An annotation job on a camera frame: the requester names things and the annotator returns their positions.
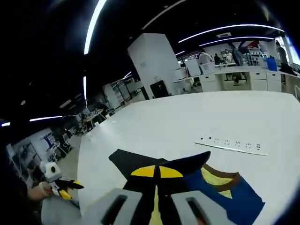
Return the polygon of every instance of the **black ceiling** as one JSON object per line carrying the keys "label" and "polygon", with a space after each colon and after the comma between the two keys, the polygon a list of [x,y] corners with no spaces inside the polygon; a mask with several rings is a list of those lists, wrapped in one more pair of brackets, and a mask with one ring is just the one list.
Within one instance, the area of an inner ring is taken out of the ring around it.
{"label": "black ceiling", "polygon": [[0,119],[19,121],[68,114],[68,107],[59,106],[83,93],[84,75],[91,97],[101,92],[104,84],[129,71],[135,74],[127,48],[143,32],[164,33],[175,53],[188,53],[198,50],[199,44],[216,40],[216,34],[228,31],[233,37],[274,35],[273,30],[265,28],[235,28],[178,43],[201,31],[242,23],[280,28],[278,21],[270,14],[266,16],[254,1],[186,0],[142,30],[148,21],[177,1],[107,0],[87,55],[83,54],[85,38],[98,0],[7,3],[4,8],[13,19],[3,19],[6,33],[0,98],[5,110],[1,110]]}

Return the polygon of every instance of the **power strip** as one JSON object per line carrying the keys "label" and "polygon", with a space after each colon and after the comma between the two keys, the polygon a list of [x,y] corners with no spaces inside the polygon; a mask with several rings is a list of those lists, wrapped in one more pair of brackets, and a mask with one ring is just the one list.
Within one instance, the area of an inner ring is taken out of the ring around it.
{"label": "power strip", "polygon": [[267,153],[262,149],[261,144],[255,142],[245,142],[231,139],[224,139],[220,137],[213,136],[203,136],[195,142],[196,144],[206,145],[214,148],[238,151],[249,154],[267,156]]}

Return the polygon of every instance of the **blue cloth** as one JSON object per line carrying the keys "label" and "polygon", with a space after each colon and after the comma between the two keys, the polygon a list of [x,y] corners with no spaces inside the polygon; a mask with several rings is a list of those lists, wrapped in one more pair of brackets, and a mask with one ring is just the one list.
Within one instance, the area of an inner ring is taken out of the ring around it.
{"label": "blue cloth", "polygon": [[228,219],[237,225],[253,224],[265,204],[243,178],[230,189],[232,199],[219,194],[212,185],[208,184],[201,170],[183,179],[191,191],[199,190],[222,206],[227,212]]}

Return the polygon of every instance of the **brown trim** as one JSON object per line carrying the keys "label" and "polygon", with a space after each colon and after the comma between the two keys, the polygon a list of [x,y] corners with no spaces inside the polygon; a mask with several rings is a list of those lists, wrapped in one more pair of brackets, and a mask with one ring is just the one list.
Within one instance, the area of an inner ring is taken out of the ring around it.
{"label": "brown trim", "polygon": [[215,170],[214,168],[211,168],[209,165],[204,164],[203,168],[206,169],[208,172],[210,172],[212,175],[215,175],[220,178],[230,178],[232,181],[228,182],[227,184],[223,185],[212,185],[215,189],[217,189],[218,192],[221,191],[227,191],[233,188],[235,185],[237,185],[241,179],[241,176],[238,172],[222,172]]}

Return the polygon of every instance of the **blue container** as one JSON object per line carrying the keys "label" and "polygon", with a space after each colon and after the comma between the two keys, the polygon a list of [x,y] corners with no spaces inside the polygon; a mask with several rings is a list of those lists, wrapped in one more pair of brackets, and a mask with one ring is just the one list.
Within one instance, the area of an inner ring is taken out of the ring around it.
{"label": "blue container", "polygon": [[267,58],[266,61],[267,61],[267,66],[268,66],[269,70],[271,70],[271,71],[277,71],[277,66],[276,66],[275,59]]}

